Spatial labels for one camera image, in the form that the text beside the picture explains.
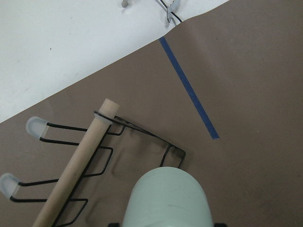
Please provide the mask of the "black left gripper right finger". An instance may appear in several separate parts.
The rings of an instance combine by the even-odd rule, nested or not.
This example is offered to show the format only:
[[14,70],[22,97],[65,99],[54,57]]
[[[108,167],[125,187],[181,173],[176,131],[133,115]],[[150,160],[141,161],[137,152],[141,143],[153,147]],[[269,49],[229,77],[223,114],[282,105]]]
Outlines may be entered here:
[[214,223],[214,227],[228,227],[225,223]]

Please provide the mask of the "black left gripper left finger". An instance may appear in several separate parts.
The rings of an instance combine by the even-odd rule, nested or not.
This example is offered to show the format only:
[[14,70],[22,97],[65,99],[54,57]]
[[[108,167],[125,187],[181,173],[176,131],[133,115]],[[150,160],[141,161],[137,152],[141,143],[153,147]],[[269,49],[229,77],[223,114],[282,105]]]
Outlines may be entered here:
[[119,223],[109,223],[108,227],[120,227]]

